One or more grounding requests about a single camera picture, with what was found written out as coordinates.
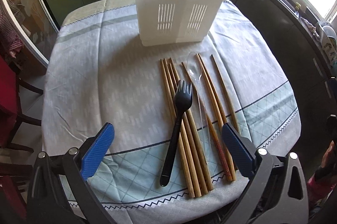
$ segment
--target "blue gripper pad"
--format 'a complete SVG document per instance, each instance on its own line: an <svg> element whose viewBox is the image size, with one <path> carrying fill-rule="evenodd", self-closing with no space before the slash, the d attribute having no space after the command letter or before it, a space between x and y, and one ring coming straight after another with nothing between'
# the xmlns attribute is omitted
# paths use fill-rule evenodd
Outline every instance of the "blue gripper pad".
<svg viewBox="0 0 337 224"><path fill-rule="evenodd" d="M247 141L250 142L247 142L249 147L246 147L241 141L241 139L244 140L245 138L239 137L236 130L229 123L223 125L221 133L222 140L227 146L235 164L240 170L240 173L249 179L253 177L255 174L255 155L253 152L255 150L254 145L246 138Z"/></svg>
<svg viewBox="0 0 337 224"><path fill-rule="evenodd" d="M114 137L114 126L107 122L82 158L81 176L84 181L95 174L111 143L114 141Z"/></svg>

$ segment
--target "silver bolt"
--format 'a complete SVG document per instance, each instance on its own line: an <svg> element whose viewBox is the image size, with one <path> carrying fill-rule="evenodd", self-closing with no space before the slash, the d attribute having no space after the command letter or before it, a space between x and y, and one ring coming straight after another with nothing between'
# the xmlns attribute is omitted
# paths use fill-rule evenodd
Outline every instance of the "silver bolt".
<svg viewBox="0 0 337 224"><path fill-rule="evenodd" d="M264 148L259 148L259 149L257 150L257 152L258 152L260 155L262 155L262 156L264 156L264 155L267 154L267 150L264 149Z"/></svg>
<svg viewBox="0 0 337 224"><path fill-rule="evenodd" d="M294 152L291 152L291 153L289 154L289 156L290 156L292 159L297 159L297 154L294 153Z"/></svg>
<svg viewBox="0 0 337 224"><path fill-rule="evenodd" d="M71 155L76 155L79 150L76 147L70 148L68 153Z"/></svg>
<svg viewBox="0 0 337 224"><path fill-rule="evenodd" d="M39 158L44 158L45 157L45 152L40 152L37 156Z"/></svg>

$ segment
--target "black plastic fork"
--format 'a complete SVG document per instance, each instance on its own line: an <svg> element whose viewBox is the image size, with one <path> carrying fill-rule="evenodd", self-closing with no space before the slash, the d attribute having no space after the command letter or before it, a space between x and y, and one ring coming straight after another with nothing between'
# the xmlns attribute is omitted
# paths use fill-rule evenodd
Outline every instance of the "black plastic fork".
<svg viewBox="0 0 337 224"><path fill-rule="evenodd" d="M192 106L192 97L193 97L192 95L193 95L192 85L186 84L185 81L183 81L182 83L181 81L179 81L176 95L174 97L174 104L176 105L177 117L173 127L171 141L170 145L168 146L168 151L166 154L163 170L161 171L160 185L162 187L165 187L170 181L174 158L176 157L176 151L178 146L181 120L183 118L183 114Z"/></svg>

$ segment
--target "tablecloth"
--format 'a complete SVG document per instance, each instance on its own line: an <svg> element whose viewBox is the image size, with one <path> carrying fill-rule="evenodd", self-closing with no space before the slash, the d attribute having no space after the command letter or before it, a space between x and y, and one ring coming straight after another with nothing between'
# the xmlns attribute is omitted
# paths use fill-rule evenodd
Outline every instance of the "tablecloth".
<svg viewBox="0 0 337 224"><path fill-rule="evenodd" d="M301 123L292 88L258 30L224 0L202 42L144 47L139 38L135 0L102 0L65 19L46 74L43 149L50 155L79 147L105 122L115 139L88 183L117 223L183 223L235 200L247 184L237 171L228 183L214 147L208 159L214 190L189 198L180 156L167 187L159 186L172 130L159 60L179 64L199 52L226 105L210 55L229 90L243 136L256 147L284 156L299 138ZM214 128L216 117L205 98ZM193 103L192 113L198 110ZM81 214L65 177L73 210Z"/></svg>

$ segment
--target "transparent spoon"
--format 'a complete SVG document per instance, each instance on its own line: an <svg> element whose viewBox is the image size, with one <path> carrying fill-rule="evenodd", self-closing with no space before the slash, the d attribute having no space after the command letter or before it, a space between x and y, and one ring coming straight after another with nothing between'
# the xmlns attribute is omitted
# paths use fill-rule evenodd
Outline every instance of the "transparent spoon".
<svg viewBox="0 0 337 224"><path fill-rule="evenodd" d="M202 135L202 141L203 141L203 152L206 157L207 163L209 162L210 158L210 151L211 151L211 142L210 142L210 134L207 126L207 119L206 119L206 109L204 108L203 114L201 111L201 103L199 100L199 97L201 97L203 104L205 105L205 99L203 97L203 88L201 86L201 76L203 73L203 70L201 68L201 63L196 57L196 52L191 52L188 54L187 57L187 72L190 75L192 81L194 81L198 97L198 106L199 106L199 115L200 115L200 124L201 124L201 135Z"/></svg>

